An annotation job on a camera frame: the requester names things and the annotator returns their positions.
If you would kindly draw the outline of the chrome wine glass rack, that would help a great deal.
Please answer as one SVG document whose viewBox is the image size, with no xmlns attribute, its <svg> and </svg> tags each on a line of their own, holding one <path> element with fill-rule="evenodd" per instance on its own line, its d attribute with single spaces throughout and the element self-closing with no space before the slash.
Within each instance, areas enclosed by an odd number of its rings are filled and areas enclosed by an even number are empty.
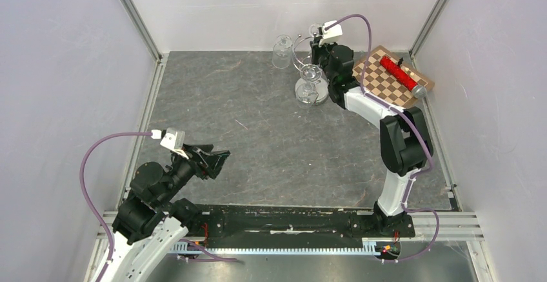
<svg viewBox="0 0 547 282">
<path fill-rule="evenodd" d="M 294 94 L 301 108 L 318 106 L 328 99 L 327 80 L 321 68 L 312 64 L 311 52 L 304 58 L 299 58 L 296 53 L 296 49 L 302 42 L 312 41 L 314 37 L 319 35 L 319 29 L 322 26 L 322 24 L 312 24 L 308 29 L 310 35 L 303 37 L 299 34 L 291 47 L 292 63 L 298 70 L 300 77 L 295 83 Z"/>
</svg>

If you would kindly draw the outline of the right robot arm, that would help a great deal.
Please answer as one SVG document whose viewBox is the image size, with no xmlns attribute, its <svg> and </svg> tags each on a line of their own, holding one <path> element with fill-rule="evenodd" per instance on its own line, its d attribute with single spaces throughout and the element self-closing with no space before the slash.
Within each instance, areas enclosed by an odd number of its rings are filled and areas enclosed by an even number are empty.
<svg viewBox="0 0 547 282">
<path fill-rule="evenodd" d="M 353 76 L 354 52 L 349 47 L 327 41 L 320 34 L 313 36 L 310 46 L 312 63 L 327 78 L 330 99 L 379 129 L 381 159 L 387 173 L 370 221 L 378 234 L 388 236 L 405 223 L 415 179 L 432 162 L 424 115 L 417 107 L 404 109 L 367 91 Z"/>
</svg>

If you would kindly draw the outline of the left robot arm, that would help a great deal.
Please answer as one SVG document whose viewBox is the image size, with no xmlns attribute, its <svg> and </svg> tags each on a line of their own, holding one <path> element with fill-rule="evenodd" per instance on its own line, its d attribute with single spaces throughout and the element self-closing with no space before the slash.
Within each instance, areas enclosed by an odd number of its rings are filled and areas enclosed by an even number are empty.
<svg viewBox="0 0 547 282">
<path fill-rule="evenodd" d="M 177 242 L 207 236 L 203 211 L 174 196 L 192 178 L 215 179 L 229 156 L 229 150 L 215 151 L 213 145 L 182 145 L 170 154 L 169 165 L 139 166 L 112 224 L 100 222 L 108 246 L 94 281 L 144 281 Z"/>
</svg>

